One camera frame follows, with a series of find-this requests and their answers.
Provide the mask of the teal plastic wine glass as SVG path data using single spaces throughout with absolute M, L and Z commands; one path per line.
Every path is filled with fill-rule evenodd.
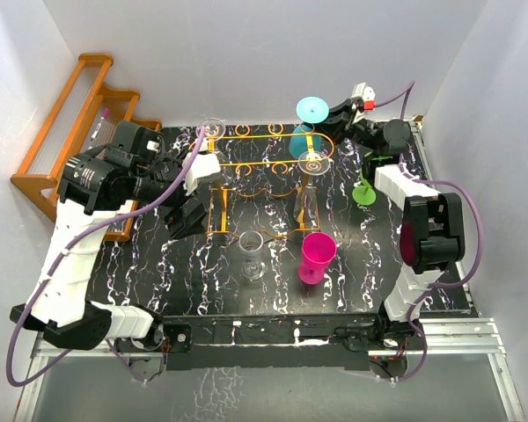
M 329 107 L 322 98 L 305 97 L 298 101 L 296 114 L 301 123 L 294 128 L 289 144 L 289 152 L 294 159 L 308 151 L 306 136 L 328 117 Z

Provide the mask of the clear short wine glass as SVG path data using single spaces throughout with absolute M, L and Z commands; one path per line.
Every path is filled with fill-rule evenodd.
M 243 257 L 241 273 L 249 280 L 258 280 L 266 272 L 264 240 L 257 231 L 246 231 L 238 239 L 238 248 Z

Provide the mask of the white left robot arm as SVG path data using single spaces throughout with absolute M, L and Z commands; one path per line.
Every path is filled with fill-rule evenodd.
M 191 149 L 171 156 L 162 133 L 120 121 L 110 142 L 71 157 L 58 186 L 55 229 L 41 275 L 24 304 L 11 309 L 15 332 L 38 331 L 53 346 L 91 350 L 104 340 L 133 339 L 153 351 L 164 340 L 158 314 L 141 305 L 113 305 L 86 297 L 108 229 L 154 209 L 166 211 L 172 240 L 201 234 L 203 204 L 184 206 L 199 184 L 218 178 L 220 163 L 200 125 Z

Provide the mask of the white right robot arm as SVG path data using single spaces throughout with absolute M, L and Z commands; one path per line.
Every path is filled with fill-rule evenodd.
M 403 119 L 372 121 L 360 117 L 373 102 L 348 98 L 329 110 L 316 128 L 333 142 L 345 139 L 367 150 L 359 185 L 352 192 L 359 205 L 370 205 L 382 193 L 402 212 L 400 256 L 402 267 L 392 292 L 380 306 L 374 335 L 393 349 L 412 335 L 424 298 L 445 270 L 465 255 L 462 201 L 455 193 L 440 193 L 408 170 L 403 158 L 413 131 Z

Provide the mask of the green plastic wine glass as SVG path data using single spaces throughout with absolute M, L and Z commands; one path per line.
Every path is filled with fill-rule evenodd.
M 360 206 L 370 206 L 377 198 L 374 181 L 370 174 L 371 160 L 374 157 L 374 152 L 369 152 L 364 156 L 359 174 L 360 184 L 356 185 L 352 191 L 353 200 Z

